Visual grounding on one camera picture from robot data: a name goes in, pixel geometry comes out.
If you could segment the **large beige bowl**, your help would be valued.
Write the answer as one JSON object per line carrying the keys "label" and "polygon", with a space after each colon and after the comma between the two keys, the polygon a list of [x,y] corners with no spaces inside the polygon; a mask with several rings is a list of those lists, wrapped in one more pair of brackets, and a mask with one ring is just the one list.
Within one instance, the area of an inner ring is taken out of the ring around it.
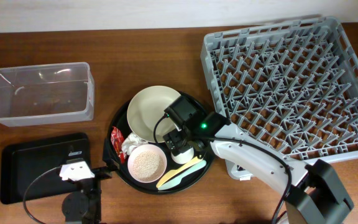
{"label": "large beige bowl", "polygon": [[167,86],[150,86],[138,92],[127,108],[127,122],[134,134],[148,142],[155,142],[154,127],[164,110],[181,94]]}

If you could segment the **white cup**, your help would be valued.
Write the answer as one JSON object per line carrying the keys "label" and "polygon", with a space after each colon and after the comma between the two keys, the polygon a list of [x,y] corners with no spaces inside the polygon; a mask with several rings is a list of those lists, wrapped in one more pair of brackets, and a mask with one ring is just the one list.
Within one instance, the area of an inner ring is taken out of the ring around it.
{"label": "white cup", "polygon": [[177,164],[186,164],[187,162],[192,160],[192,158],[194,158],[194,149],[191,147],[189,150],[183,153],[179,153],[176,156],[174,154],[171,154],[171,158]]}

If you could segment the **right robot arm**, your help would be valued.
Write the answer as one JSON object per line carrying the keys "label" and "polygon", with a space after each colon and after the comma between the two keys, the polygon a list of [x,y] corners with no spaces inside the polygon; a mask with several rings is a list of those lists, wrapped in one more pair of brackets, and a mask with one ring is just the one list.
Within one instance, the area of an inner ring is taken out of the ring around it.
{"label": "right robot arm", "polygon": [[165,111],[179,127],[165,135],[170,149],[189,145],[248,170],[281,195],[272,223],[342,223],[354,203],[334,168],[318,159],[310,165],[258,142],[219,113],[180,115]]}

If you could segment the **small pink bowl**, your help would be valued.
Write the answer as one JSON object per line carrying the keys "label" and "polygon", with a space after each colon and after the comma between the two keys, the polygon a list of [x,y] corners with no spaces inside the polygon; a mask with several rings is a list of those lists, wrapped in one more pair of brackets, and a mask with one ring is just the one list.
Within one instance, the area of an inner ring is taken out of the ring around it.
{"label": "small pink bowl", "polygon": [[127,168],[132,178],[141,183],[159,180],[167,168],[167,157],[156,145],[145,144],[130,154]]}

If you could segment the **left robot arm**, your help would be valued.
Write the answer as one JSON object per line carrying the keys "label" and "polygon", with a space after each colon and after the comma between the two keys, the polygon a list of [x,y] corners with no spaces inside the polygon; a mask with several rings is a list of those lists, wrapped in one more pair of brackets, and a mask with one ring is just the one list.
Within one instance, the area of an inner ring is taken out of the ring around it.
{"label": "left robot arm", "polygon": [[92,169],[89,165],[89,141],[80,139],[69,144],[59,176],[63,181],[74,184],[76,191],[66,196],[62,203],[65,223],[101,222],[101,181],[110,179],[117,170],[108,141],[104,142],[103,157],[108,160],[107,165]]}

